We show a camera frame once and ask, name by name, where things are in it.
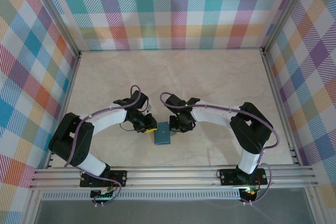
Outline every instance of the beige floor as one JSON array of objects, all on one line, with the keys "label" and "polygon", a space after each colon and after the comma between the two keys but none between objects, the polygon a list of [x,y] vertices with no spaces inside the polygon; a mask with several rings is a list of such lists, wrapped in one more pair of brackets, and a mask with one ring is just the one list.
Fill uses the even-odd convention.
[{"label": "beige floor", "polygon": [[[129,97],[132,84],[150,97],[158,122],[169,120],[171,114],[159,101],[163,91],[220,105],[252,102],[281,137],[280,145],[268,150],[262,161],[292,163],[258,50],[85,52],[68,111],[85,114],[105,108]],[[272,135],[267,145],[274,142]],[[92,153],[111,166],[237,164],[241,150],[231,129],[209,123],[172,136],[170,145],[154,145],[152,134],[125,132],[118,125],[97,134],[91,144]],[[53,166],[64,163],[55,158]]]}]

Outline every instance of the aluminum rail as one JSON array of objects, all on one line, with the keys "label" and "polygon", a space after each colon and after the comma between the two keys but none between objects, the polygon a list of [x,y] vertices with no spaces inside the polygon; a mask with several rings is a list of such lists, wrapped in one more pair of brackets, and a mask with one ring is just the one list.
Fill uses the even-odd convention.
[{"label": "aluminum rail", "polygon": [[[312,167],[298,165],[271,165],[272,188],[293,188],[317,185]],[[112,167],[127,170],[125,189],[219,189],[245,188],[221,186],[216,172],[235,166],[171,166],[171,167]],[[31,190],[103,189],[79,187],[80,171],[75,168],[38,169],[30,185]]]}]

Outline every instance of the blue block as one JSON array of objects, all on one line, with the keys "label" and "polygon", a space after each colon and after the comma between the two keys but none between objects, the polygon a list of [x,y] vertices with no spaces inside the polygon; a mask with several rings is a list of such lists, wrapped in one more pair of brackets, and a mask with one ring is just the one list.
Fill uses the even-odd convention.
[{"label": "blue block", "polygon": [[154,131],[154,144],[170,144],[170,129],[168,122],[158,123]]}]

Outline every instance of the metal grate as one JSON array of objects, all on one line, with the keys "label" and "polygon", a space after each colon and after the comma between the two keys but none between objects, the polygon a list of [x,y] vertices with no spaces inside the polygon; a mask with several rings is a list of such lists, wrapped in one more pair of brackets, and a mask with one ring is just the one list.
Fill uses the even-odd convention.
[{"label": "metal grate", "polygon": [[[237,199],[239,189],[190,189],[190,190],[123,190],[117,199],[122,200],[201,200]],[[90,191],[45,191],[42,200],[89,200]]]}]

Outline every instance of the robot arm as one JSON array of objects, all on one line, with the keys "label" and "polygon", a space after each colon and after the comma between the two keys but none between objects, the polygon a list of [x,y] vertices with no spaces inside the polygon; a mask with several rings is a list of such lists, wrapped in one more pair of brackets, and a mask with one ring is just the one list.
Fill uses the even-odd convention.
[{"label": "robot arm", "polygon": [[[89,152],[92,137],[106,128],[129,121],[133,124],[134,130],[141,133],[147,133],[157,128],[157,122],[149,113],[148,97],[141,93],[139,101],[133,106],[126,106],[133,103],[139,92],[135,91],[131,98],[114,101],[110,108],[92,118],[86,120],[80,127],[75,146],[74,155],[70,165],[78,166],[85,172],[89,172],[99,177],[109,177],[110,166],[95,157]],[[78,116],[73,113],[67,113],[60,122],[55,134],[49,143],[49,149],[64,160],[68,160],[73,145],[73,134],[78,124],[87,115]]]},{"label": "robot arm", "polygon": [[[257,168],[259,156],[265,142],[271,135],[271,130],[259,121],[239,112],[223,111],[213,108],[215,104],[201,101],[197,98],[191,98],[188,102],[172,94],[166,104],[172,106],[188,106],[183,109],[171,108],[175,116],[170,116],[170,128],[173,132],[187,132],[195,127],[195,122],[211,122],[225,127],[230,127],[241,147],[243,148],[241,159],[237,165],[237,176],[248,184],[252,179],[253,173]],[[260,111],[252,104],[245,102],[243,106],[229,107],[230,109],[244,110],[249,112],[271,125]]]}]

